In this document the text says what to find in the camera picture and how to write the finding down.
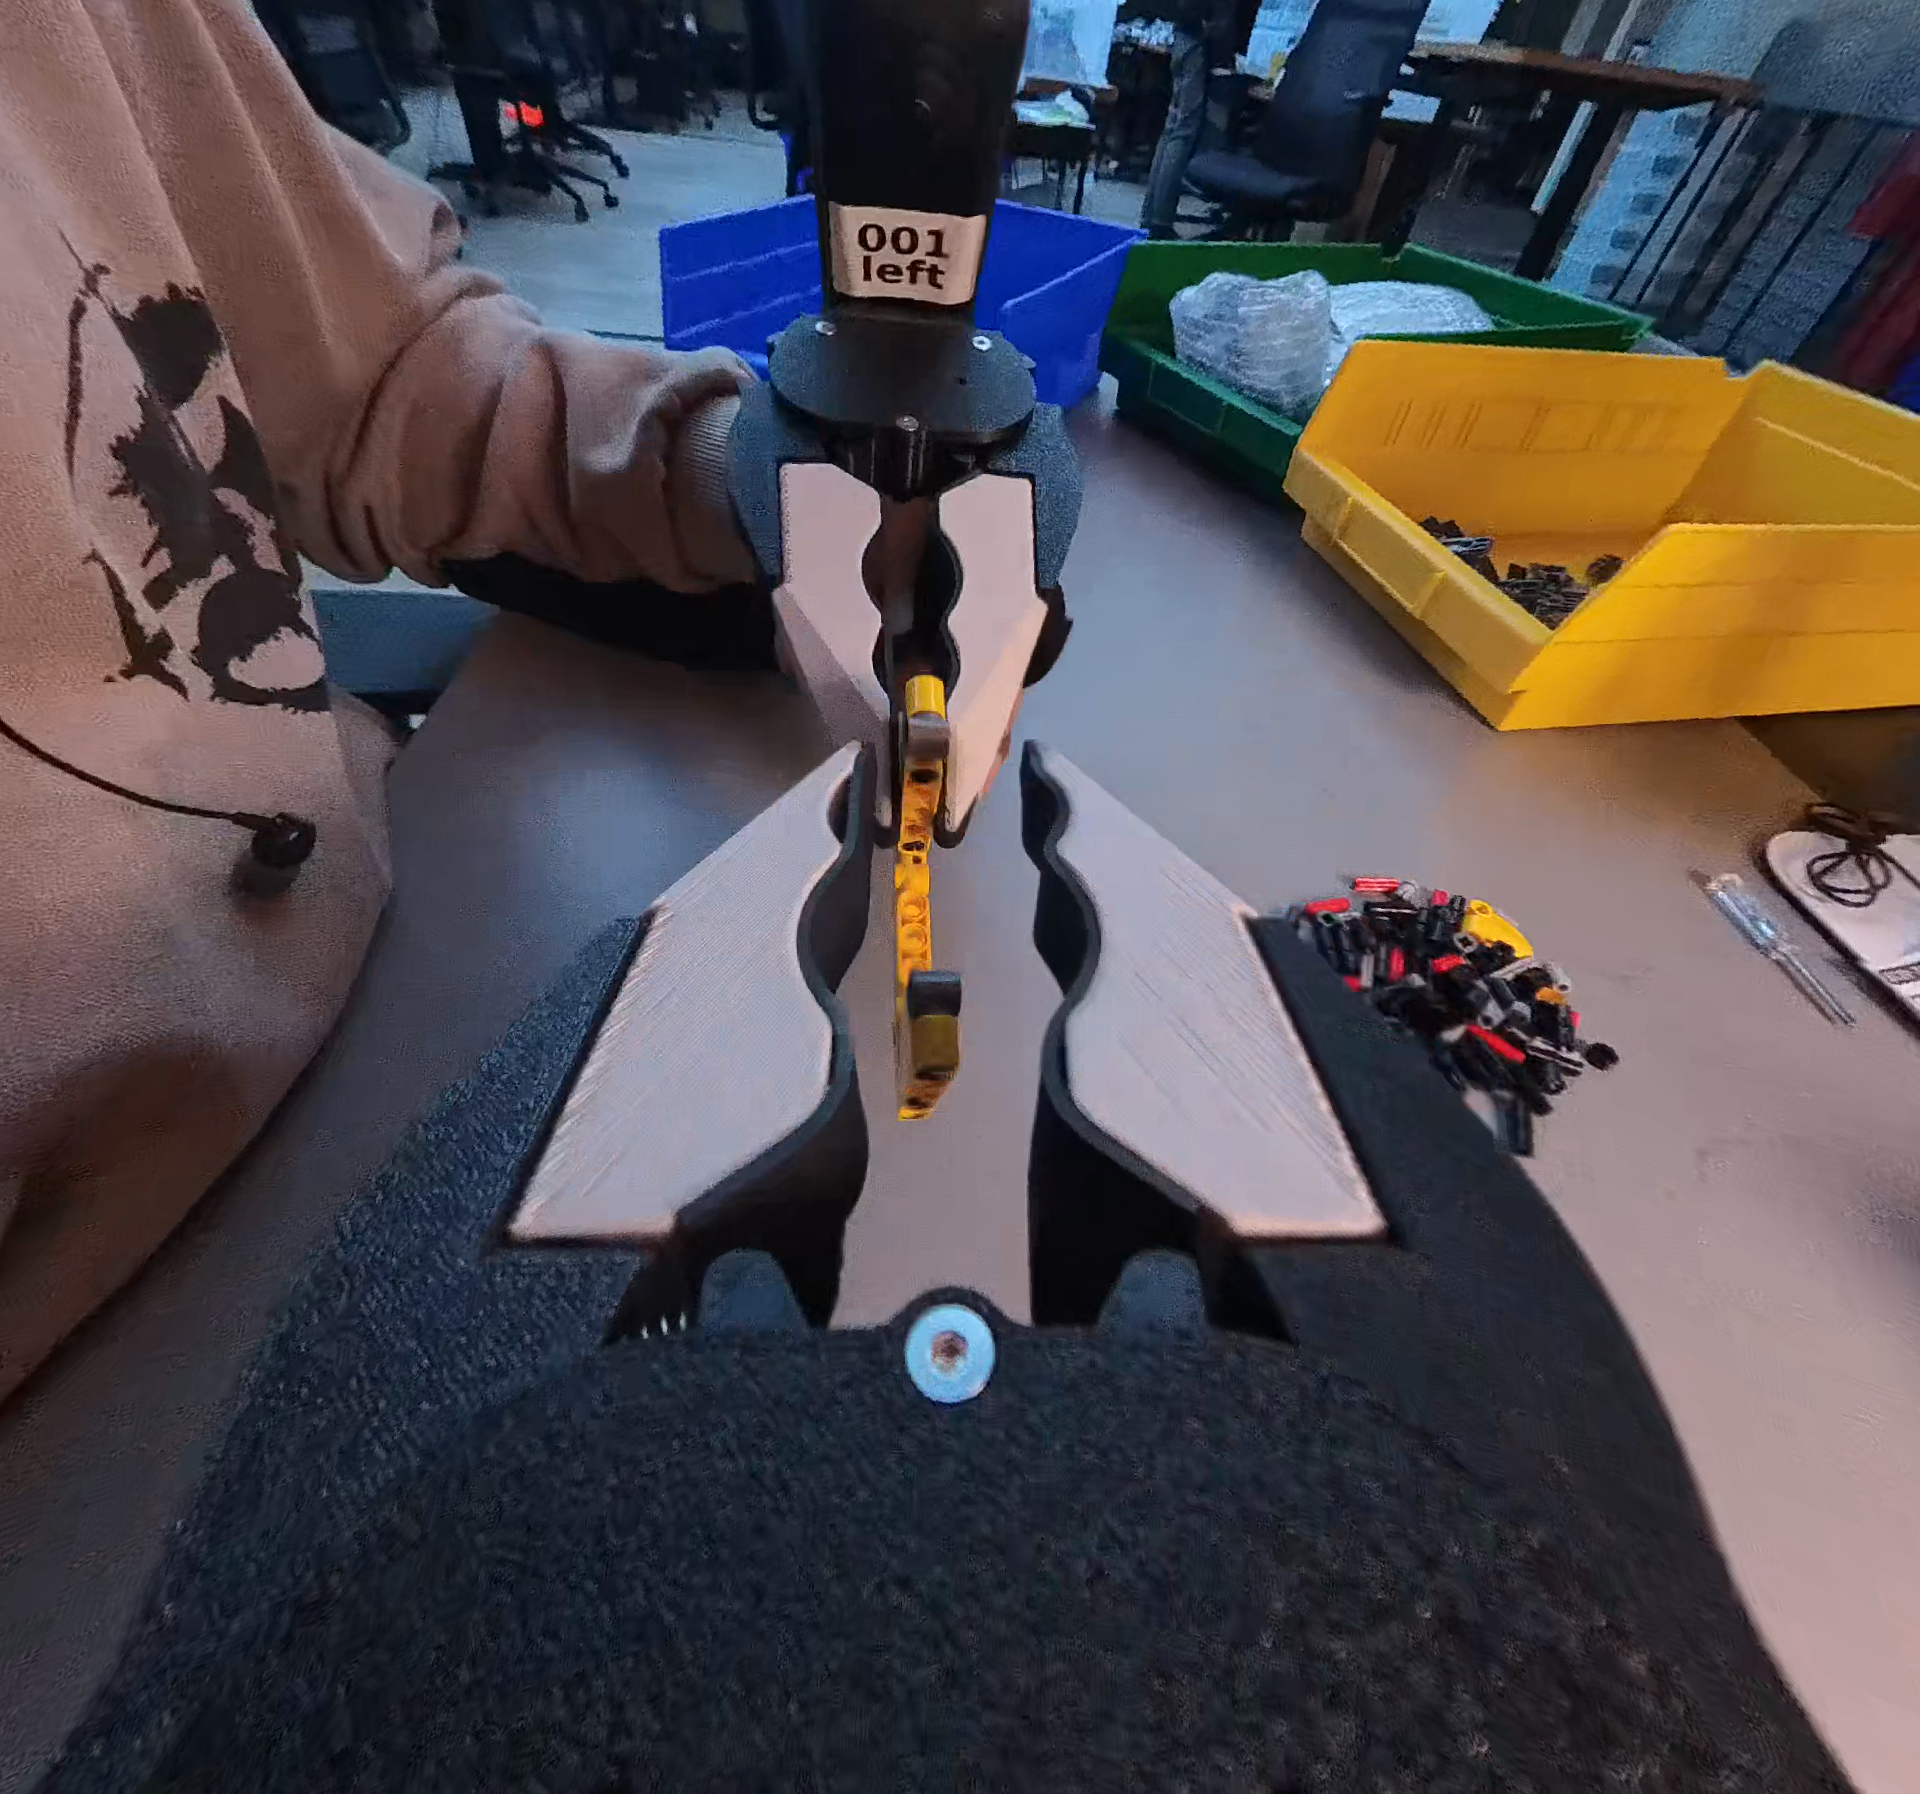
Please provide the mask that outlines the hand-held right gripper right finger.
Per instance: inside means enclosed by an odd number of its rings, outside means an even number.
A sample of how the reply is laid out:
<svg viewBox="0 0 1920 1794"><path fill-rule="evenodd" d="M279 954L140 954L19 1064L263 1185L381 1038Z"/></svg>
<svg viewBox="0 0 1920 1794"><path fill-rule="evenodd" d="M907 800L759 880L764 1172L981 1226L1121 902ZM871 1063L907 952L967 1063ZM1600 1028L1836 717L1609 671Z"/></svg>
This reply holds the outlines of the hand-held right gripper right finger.
<svg viewBox="0 0 1920 1794"><path fill-rule="evenodd" d="M1391 1225L1262 952L1252 907L1058 751L1020 753L1032 942L1058 983L1027 1165L1035 1327L1091 1327L1127 1268L1193 1266L1265 1330L1254 1262Z"/></svg>

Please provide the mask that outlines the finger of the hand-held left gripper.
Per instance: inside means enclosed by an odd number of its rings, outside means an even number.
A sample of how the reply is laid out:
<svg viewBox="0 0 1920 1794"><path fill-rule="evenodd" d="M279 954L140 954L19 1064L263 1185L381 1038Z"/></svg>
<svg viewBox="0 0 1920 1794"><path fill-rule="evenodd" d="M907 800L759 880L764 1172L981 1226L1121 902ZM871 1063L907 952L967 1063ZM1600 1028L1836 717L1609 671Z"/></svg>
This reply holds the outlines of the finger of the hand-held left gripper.
<svg viewBox="0 0 1920 1794"><path fill-rule="evenodd" d="M939 623L948 655L948 777L939 842L960 842L1018 726L1047 604L1037 579L1031 478L976 474L939 501L939 539L956 593Z"/></svg>
<svg viewBox="0 0 1920 1794"><path fill-rule="evenodd" d="M882 617L866 576L880 500L828 461L785 461L778 509L781 579L773 617L783 663L835 746L861 742L876 773L894 773L897 734Z"/></svg>

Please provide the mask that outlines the long yellow perforated beam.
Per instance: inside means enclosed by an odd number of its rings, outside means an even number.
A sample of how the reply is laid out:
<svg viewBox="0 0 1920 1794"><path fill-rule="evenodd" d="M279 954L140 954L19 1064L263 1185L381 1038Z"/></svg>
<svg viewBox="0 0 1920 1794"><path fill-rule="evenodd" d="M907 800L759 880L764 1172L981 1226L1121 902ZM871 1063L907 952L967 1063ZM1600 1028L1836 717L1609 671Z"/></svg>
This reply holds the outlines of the long yellow perforated beam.
<svg viewBox="0 0 1920 1794"><path fill-rule="evenodd" d="M903 678L896 717L897 836L894 867L897 987L932 968L931 849L948 780L948 690Z"/></svg>

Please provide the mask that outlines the person's left forearm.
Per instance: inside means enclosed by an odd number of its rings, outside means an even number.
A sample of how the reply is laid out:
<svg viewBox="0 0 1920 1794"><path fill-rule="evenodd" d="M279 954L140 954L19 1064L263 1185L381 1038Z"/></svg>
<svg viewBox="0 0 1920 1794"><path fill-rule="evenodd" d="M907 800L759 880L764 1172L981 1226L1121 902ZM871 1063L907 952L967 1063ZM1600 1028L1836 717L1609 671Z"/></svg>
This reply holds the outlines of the person's left forearm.
<svg viewBox="0 0 1920 1794"><path fill-rule="evenodd" d="M352 582L447 584L504 555L681 596L755 582L726 484L739 357L552 328L464 262L442 197L334 149L357 238L331 270L357 278L346 322L372 352L280 491L302 555Z"/></svg>

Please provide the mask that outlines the pile of black red pins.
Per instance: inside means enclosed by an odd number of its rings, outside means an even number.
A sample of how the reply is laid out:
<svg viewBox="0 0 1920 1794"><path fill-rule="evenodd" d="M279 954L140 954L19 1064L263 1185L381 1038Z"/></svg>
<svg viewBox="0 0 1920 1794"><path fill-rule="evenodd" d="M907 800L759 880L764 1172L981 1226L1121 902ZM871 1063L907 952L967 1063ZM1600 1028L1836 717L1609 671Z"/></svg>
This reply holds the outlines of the pile of black red pins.
<svg viewBox="0 0 1920 1794"><path fill-rule="evenodd" d="M1422 1045L1514 1158L1587 1073L1618 1066L1569 976L1486 899L1400 873L1352 873L1284 909L1284 926L1379 1019Z"/></svg>

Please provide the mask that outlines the green plastic bin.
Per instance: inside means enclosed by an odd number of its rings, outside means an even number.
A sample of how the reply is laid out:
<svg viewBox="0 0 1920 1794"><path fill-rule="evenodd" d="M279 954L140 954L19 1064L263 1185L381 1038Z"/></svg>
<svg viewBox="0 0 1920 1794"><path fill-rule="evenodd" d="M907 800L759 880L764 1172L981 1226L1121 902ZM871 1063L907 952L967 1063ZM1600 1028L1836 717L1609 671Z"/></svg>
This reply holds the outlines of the green plastic bin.
<svg viewBox="0 0 1920 1794"><path fill-rule="evenodd" d="M1101 335L1100 359L1115 379L1115 414L1210 472L1277 501L1305 418L1259 401L1175 355L1171 304L1208 274L1279 278L1320 274L1337 301L1372 293L1403 311L1418 288L1471 300L1478 331L1431 332L1434 344L1634 352L1652 335L1648 317L1610 301L1529 281L1428 247L1139 244Z"/></svg>

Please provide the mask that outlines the blue plastic bin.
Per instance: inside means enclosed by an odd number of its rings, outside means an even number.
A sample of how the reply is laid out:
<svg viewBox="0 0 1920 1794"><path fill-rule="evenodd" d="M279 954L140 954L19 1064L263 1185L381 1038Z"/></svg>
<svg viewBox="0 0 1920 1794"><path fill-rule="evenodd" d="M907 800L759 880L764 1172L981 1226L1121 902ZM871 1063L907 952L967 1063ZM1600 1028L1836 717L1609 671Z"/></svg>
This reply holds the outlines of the blue plastic bin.
<svg viewBox="0 0 1920 1794"><path fill-rule="evenodd" d="M663 344L720 345L756 372L793 319L822 307L813 197L679 222L659 235ZM1072 409L1097 385L1100 344L1140 232L1000 199L974 319L1031 361L1044 404Z"/></svg>

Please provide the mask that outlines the clear plastic bag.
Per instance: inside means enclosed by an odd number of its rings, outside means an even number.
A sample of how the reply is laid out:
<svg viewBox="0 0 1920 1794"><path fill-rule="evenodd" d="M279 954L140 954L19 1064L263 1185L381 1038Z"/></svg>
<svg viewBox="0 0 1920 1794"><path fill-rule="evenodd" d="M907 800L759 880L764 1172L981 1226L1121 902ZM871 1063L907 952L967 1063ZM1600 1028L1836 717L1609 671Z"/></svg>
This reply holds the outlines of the clear plastic bag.
<svg viewBox="0 0 1920 1794"><path fill-rule="evenodd" d="M1330 284L1216 270L1170 301L1174 355L1292 423L1312 418L1362 340L1475 335L1495 320L1464 293L1404 278Z"/></svg>

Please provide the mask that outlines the black mesh office chair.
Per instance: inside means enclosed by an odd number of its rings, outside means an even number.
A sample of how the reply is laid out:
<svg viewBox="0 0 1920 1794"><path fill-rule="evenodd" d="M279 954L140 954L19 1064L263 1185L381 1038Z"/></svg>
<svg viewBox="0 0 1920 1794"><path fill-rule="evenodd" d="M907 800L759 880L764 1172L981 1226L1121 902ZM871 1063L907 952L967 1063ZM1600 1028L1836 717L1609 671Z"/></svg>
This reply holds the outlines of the black mesh office chair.
<svg viewBox="0 0 1920 1794"><path fill-rule="evenodd" d="M1431 0L1315 0L1265 114L1241 149L1193 158L1187 185L1211 201L1213 241L1286 241L1299 222L1354 206L1382 113Z"/></svg>

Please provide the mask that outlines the heap of dark grey plates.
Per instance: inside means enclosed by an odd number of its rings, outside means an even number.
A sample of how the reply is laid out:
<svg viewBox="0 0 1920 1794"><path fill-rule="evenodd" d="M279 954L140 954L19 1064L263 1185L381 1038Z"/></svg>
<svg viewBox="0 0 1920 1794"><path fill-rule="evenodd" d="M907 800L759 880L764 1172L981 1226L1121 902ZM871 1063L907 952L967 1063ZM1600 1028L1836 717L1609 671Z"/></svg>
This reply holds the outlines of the heap of dark grey plates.
<svg viewBox="0 0 1920 1794"><path fill-rule="evenodd" d="M1508 544L1491 533L1435 515L1419 517L1415 526L1475 584L1484 584L1545 631L1559 631L1578 607L1618 579L1626 565L1618 553L1595 555L1573 565L1529 559L1516 543Z"/></svg>

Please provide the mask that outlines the person's grey hoodie torso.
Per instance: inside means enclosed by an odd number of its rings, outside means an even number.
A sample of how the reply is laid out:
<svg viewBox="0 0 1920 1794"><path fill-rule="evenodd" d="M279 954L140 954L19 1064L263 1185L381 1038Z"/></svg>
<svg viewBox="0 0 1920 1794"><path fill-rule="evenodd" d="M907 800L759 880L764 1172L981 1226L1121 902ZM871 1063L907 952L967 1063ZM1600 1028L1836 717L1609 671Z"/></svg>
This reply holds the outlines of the person's grey hoodie torso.
<svg viewBox="0 0 1920 1794"><path fill-rule="evenodd" d="M5 0L5 1397L305 1071L390 885L280 491L355 195L239 0Z"/></svg>

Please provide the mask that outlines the dark background table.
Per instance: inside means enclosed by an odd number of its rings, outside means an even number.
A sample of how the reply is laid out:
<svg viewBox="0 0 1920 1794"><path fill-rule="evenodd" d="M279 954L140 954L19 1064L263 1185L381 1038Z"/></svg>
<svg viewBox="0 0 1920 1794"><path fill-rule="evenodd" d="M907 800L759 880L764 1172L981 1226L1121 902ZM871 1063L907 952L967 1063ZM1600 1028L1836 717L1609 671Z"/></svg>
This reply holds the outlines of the dark background table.
<svg viewBox="0 0 1920 1794"><path fill-rule="evenodd" d="M1545 206L1536 216L1518 253L1516 276L1542 284L1573 226L1587 189L1616 144L1620 129L1648 113L1689 107L1750 111L1764 103L1764 88L1750 80L1679 74L1626 61L1512 48L1507 43L1418 43L1404 62L1403 86L1434 103L1520 103L1526 95L1554 95L1592 116L1573 142L1569 164L1559 173Z"/></svg>

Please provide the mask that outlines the white wooden book stand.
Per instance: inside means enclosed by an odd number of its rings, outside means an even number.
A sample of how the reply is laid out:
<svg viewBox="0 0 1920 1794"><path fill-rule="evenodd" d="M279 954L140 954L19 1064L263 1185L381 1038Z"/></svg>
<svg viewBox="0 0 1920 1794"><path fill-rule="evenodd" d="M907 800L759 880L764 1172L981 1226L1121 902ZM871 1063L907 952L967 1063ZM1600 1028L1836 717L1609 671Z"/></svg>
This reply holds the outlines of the white wooden book stand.
<svg viewBox="0 0 1920 1794"><path fill-rule="evenodd" d="M1762 867L1841 956L1917 1023L1917 834L1822 802L1772 836Z"/></svg>

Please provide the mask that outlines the yellow plastic bin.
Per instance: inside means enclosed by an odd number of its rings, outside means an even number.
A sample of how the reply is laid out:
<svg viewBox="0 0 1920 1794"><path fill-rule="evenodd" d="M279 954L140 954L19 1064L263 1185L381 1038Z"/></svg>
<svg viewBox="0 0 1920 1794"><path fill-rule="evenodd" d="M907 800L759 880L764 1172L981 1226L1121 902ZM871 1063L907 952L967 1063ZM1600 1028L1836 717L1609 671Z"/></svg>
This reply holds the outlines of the yellow plastic bin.
<svg viewBox="0 0 1920 1794"><path fill-rule="evenodd" d="M1284 491L1309 550L1500 729L1917 698L1917 420L1800 371L1362 342ZM1425 515L1626 565L1545 631Z"/></svg>

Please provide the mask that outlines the black metal railing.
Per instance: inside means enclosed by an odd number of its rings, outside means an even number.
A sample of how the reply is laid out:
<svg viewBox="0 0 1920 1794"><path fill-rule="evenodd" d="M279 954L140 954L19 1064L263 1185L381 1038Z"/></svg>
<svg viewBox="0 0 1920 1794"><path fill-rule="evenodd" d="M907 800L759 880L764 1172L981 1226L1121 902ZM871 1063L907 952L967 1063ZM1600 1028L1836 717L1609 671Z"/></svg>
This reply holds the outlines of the black metal railing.
<svg viewBox="0 0 1920 1794"><path fill-rule="evenodd" d="M1880 395L1916 353L1917 133L1768 105L1638 119L1554 285L1737 371Z"/></svg>

